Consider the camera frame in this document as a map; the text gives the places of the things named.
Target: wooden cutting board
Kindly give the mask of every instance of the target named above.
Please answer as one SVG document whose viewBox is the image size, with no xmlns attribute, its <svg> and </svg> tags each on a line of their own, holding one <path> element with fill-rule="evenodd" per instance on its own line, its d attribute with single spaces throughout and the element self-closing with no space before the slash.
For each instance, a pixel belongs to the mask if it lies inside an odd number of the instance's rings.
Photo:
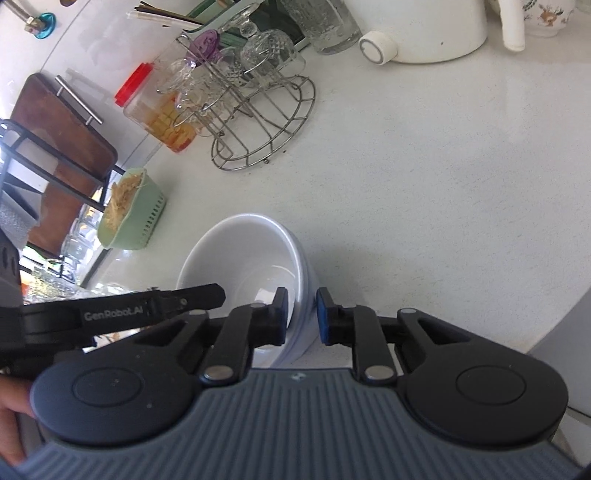
<svg viewBox="0 0 591 480">
<path fill-rule="evenodd" d="M 85 120 L 56 97 L 56 90 L 41 73 L 25 82 L 12 111 L 11 120 L 45 140 L 74 162 L 104 180 L 117 161 L 117 152 Z M 67 164 L 60 163 L 54 175 L 91 196 L 100 187 Z M 33 227 L 29 243 L 47 257 L 57 257 L 61 245 L 78 217 L 83 203 L 49 184 L 41 202 L 41 223 Z"/>
</svg>

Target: faucet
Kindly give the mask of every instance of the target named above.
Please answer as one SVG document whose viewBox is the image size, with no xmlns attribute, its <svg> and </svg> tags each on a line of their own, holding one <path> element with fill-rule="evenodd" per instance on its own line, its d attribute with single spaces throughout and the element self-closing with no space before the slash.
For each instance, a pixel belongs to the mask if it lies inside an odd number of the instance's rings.
<svg viewBox="0 0 591 480">
<path fill-rule="evenodd" d="M 4 3 L 12 13 L 25 22 L 26 32 L 35 35 L 40 40 L 47 38 L 56 27 L 56 16 L 52 13 L 44 13 L 34 17 L 13 0 L 0 0 L 1 3 Z"/>
</svg>

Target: red lid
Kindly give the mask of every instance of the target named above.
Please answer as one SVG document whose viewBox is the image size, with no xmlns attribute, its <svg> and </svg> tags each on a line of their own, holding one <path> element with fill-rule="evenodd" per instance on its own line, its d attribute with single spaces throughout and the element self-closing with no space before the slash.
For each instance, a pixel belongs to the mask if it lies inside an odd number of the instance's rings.
<svg viewBox="0 0 591 480">
<path fill-rule="evenodd" d="M 151 63 L 141 63 L 115 94 L 115 104 L 124 106 L 154 69 Z"/>
</svg>

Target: finger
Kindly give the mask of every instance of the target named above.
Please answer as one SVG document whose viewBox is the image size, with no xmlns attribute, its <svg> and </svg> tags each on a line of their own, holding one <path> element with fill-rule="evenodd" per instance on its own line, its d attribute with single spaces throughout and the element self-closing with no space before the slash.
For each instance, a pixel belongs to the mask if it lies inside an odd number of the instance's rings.
<svg viewBox="0 0 591 480">
<path fill-rule="evenodd" d="M 14 412 L 0 409 L 0 455 L 12 466 L 25 459 L 21 439 L 18 434 L 17 417 Z"/>
<path fill-rule="evenodd" d="M 26 413 L 35 418 L 29 401 L 30 392 L 31 382 L 28 380 L 0 375 L 0 408 Z"/>
</svg>

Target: shredded food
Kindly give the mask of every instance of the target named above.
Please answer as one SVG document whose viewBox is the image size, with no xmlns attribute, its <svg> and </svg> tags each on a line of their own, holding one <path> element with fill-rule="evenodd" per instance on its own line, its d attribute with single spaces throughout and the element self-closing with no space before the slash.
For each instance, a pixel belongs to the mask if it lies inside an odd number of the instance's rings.
<svg viewBox="0 0 591 480">
<path fill-rule="evenodd" d="M 104 212 L 104 220 L 107 228 L 117 231 L 123 218 L 127 215 L 135 192 L 142 183 L 142 175 L 129 175 L 121 179 L 117 185 L 111 185 L 111 199 Z"/>
</svg>

